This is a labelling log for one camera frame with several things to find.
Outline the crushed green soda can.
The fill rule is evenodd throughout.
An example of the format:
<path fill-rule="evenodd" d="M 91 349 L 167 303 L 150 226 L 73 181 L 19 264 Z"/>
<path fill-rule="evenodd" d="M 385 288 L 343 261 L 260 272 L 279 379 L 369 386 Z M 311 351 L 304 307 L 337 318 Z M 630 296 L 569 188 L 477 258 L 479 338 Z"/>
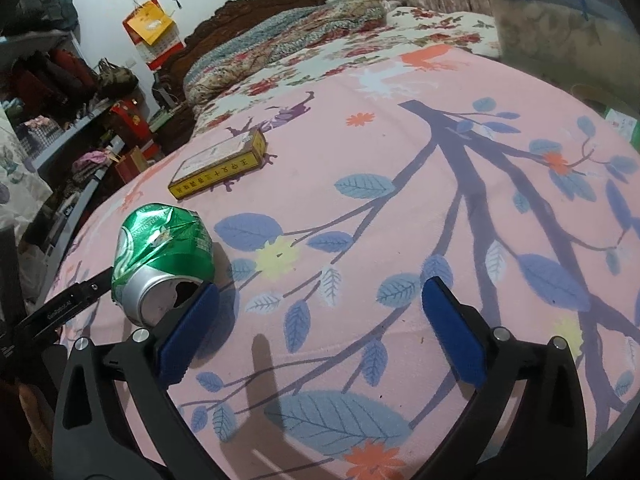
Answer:
<path fill-rule="evenodd" d="M 197 212 L 150 203 L 122 222 L 111 295 L 134 325 L 155 326 L 186 287 L 214 277 L 214 244 Z"/>

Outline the yellow cardboard box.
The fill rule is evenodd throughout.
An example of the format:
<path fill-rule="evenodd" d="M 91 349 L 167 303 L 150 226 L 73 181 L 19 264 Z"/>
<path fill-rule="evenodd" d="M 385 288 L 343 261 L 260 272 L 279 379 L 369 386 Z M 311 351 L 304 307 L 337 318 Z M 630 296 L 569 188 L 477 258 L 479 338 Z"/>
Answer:
<path fill-rule="evenodd" d="M 267 141 L 257 129 L 221 141 L 186 159 L 168 184 L 176 200 L 262 166 Z"/>

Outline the cluttered metal shelf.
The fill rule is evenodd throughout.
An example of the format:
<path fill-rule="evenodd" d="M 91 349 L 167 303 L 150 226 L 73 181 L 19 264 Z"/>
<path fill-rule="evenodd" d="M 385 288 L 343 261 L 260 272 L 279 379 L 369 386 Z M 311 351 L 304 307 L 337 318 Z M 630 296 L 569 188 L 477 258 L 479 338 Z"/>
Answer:
<path fill-rule="evenodd" d="M 134 99 L 138 80 L 70 50 L 73 0 L 1 0 L 1 261 L 35 304 L 68 215 L 100 172 L 123 181 L 160 154 Z"/>

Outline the pink patterned bed sheet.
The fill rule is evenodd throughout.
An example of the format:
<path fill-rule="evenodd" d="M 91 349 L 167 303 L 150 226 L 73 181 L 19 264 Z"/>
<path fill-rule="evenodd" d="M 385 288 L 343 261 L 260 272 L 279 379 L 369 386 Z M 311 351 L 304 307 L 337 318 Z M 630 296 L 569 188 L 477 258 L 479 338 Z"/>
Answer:
<path fill-rule="evenodd" d="M 110 266 L 188 158 L 266 127 L 269 160 L 187 198 L 226 308 L 170 390 L 235 479 L 405 479 L 471 395 L 421 309 L 570 346 L 588 441 L 639 400 L 639 156 L 550 84 L 450 47 L 334 70 L 221 119 L 99 207 L 56 289 Z"/>

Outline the dark wooden headboard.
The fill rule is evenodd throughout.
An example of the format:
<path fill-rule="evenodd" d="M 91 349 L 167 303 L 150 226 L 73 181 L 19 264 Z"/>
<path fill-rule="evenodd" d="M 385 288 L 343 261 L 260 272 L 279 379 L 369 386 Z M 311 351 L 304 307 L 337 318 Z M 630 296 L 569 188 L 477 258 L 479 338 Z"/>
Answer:
<path fill-rule="evenodd" d="M 186 46 L 172 54 L 154 74 L 152 92 L 164 87 L 178 100 L 183 100 L 183 79 L 191 66 L 208 51 L 283 11 L 321 6 L 326 0 L 230 0 L 214 15 L 198 24 L 186 37 Z"/>

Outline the floral quilt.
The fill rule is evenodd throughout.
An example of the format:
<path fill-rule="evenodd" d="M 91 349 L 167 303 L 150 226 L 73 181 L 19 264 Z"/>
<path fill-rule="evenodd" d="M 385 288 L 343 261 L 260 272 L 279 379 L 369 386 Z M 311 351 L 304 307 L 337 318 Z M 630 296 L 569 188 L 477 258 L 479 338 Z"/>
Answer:
<path fill-rule="evenodd" d="M 329 0 L 283 11 L 201 55 L 183 79 L 200 136 L 299 86 L 432 44 L 498 58 L 495 21 L 390 0 Z"/>

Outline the yellow red hanging calendar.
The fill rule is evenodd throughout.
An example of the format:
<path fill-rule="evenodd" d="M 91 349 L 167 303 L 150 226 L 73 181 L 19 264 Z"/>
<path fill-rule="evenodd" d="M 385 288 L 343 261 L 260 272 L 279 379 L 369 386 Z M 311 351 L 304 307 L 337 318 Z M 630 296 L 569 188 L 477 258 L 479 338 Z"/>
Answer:
<path fill-rule="evenodd" d="M 122 27 L 150 70 L 159 70 L 171 55 L 186 47 L 176 22 L 158 0 L 135 3 L 134 10 L 122 21 Z"/>

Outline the clear storage bin blue lid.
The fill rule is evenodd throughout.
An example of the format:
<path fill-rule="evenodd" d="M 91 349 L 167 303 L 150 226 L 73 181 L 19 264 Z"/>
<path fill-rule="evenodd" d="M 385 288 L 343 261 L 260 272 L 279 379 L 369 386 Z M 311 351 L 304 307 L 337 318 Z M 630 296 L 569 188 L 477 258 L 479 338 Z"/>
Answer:
<path fill-rule="evenodd" d="M 598 0 L 489 0 L 503 62 L 565 87 L 639 99 L 639 33 Z"/>

